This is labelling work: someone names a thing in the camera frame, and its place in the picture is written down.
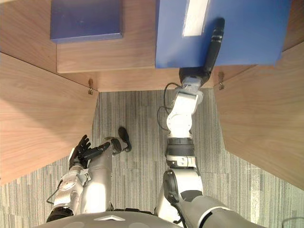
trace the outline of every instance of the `white label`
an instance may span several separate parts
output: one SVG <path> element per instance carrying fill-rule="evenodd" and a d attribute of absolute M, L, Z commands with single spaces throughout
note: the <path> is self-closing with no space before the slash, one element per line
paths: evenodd
<path fill-rule="evenodd" d="M 189 0 L 186 11 L 183 36 L 200 36 L 206 14 L 208 0 Z"/>

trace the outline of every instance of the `metal hinge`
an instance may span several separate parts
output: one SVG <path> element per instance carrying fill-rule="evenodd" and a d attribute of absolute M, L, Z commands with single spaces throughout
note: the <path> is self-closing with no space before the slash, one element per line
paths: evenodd
<path fill-rule="evenodd" d="M 90 95 L 93 95 L 93 79 L 89 79 L 89 91 L 87 92 L 88 94 L 90 94 Z"/>
<path fill-rule="evenodd" d="M 223 71 L 220 71 L 219 73 L 218 73 L 218 82 L 219 82 L 219 84 L 218 84 L 218 88 L 219 88 L 219 90 L 222 90 L 222 89 L 225 89 L 225 86 L 224 86 L 224 84 L 223 84 L 223 82 L 224 82 L 224 72 Z"/>

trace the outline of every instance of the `black object on floor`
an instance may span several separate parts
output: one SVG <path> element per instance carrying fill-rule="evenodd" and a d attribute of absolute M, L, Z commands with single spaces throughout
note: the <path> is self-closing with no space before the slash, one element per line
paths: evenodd
<path fill-rule="evenodd" d="M 119 135 L 119 137 L 120 137 L 126 144 L 128 144 L 128 147 L 125 148 L 124 151 L 130 152 L 130 151 L 132 150 L 132 146 L 131 146 L 131 143 L 130 143 L 130 139 L 129 139 L 129 135 L 128 135 L 127 130 L 126 130 L 124 127 L 120 127 L 120 128 L 118 129 L 118 135 Z"/>

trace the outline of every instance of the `black cable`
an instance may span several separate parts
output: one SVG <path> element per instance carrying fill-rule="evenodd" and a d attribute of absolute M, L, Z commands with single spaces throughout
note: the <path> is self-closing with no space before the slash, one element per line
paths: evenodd
<path fill-rule="evenodd" d="M 282 228 L 284 228 L 284 223 L 290 221 L 290 220 L 293 220 L 293 219 L 304 219 L 304 217 L 293 217 L 293 218 L 286 218 L 283 220 L 282 222 Z"/>
<path fill-rule="evenodd" d="M 166 85 L 166 87 L 165 87 L 165 89 L 164 89 L 164 92 L 163 92 L 163 106 L 164 106 L 164 108 L 165 108 L 165 110 L 166 110 L 166 113 L 169 115 L 169 112 L 168 112 L 168 107 L 166 106 L 166 91 L 167 91 L 167 89 L 168 89 L 168 87 L 170 86 L 170 85 L 175 85 L 175 86 L 177 86 L 178 88 L 181 88 L 181 86 L 179 85 L 179 84 L 177 84 L 177 83 L 175 83 L 175 82 L 170 82 L 170 83 L 168 83 L 167 85 Z"/>
<path fill-rule="evenodd" d="M 160 110 L 161 108 L 165 108 L 164 106 L 160 106 L 157 110 L 157 124 L 159 125 L 160 128 L 162 128 L 163 130 L 165 131 L 168 131 L 169 129 L 168 128 L 164 128 L 162 125 L 161 125 L 161 122 L 160 122 Z"/>
<path fill-rule="evenodd" d="M 58 192 L 58 190 L 59 190 L 59 186 L 60 186 L 60 184 L 62 183 L 62 180 L 59 182 L 59 184 L 58 184 L 58 186 L 57 186 L 57 189 L 53 192 L 53 194 L 52 195 L 50 195 L 50 197 L 48 197 L 48 199 L 47 199 L 47 203 L 49 203 L 49 204 L 52 204 L 52 205 L 54 205 L 54 203 L 53 202 L 51 202 L 51 201 L 49 201 L 49 199 L 50 198 L 52 198 L 55 194 L 56 194 L 56 192 Z"/>
<path fill-rule="evenodd" d="M 168 129 L 168 128 L 165 128 L 165 127 L 163 127 L 163 126 L 161 125 L 161 122 L 160 122 L 160 110 L 161 110 L 161 108 L 165 109 L 166 113 L 169 115 L 168 110 L 169 110 L 169 109 L 172 109 L 172 108 L 169 108 L 169 107 L 166 106 L 166 91 L 167 91 L 167 89 L 168 89 L 168 87 L 169 87 L 170 85 L 175 85 L 175 86 L 177 86 L 178 88 L 182 88 L 179 84 L 177 84 L 177 83 L 175 83 L 175 82 L 170 82 L 170 83 L 168 83 L 168 84 L 166 85 L 166 87 L 165 87 L 165 89 L 164 89 L 164 93 L 163 93 L 163 106 L 160 106 L 160 107 L 158 108 L 158 110 L 157 110 L 157 124 L 159 125 L 159 127 L 160 127 L 161 129 L 163 129 L 163 130 L 165 130 L 165 131 L 169 131 L 169 129 Z"/>
<path fill-rule="evenodd" d="M 171 204 L 171 206 L 173 206 L 173 207 L 177 210 L 177 213 L 178 213 L 179 216 L 180 216 L 182 225 L 184 226 L 184 228 L 187 228 L 185 218 L 183 217 L 183 215 L 182 215 L 182 213 L 181 213 L 179 207 L 178 207 L 177 205 L 175 205 L 175 204 Z"/>

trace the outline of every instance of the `gray carpet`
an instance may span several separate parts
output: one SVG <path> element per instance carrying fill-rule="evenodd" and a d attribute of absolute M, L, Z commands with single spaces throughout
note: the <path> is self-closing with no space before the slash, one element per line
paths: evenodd
<path fill-rule="evenodd" d="M 304 191 L 234 156 L 224 148 L 212 89 L 193 117 L 193 140 L 204 193 L 246 219 L 266 227 L 302 228 Z M 93 145 L 116 136 L 119 126 L 130 134 L 133 150 L 113 159 L 112 202 L 115 208 L 152 211 L 166 170 L 166 132 L 156 121 L 163 91 L 100 93 L 92 130 Z M 168 94 L 168 100 L 174 93 Z M 165 126 L 166 116 L 161 112 Z M 46 198 L 67 171 L 67 158 L 0 188 L 0 227 L 27 228 L 44 223 L 51 210 Z"/>

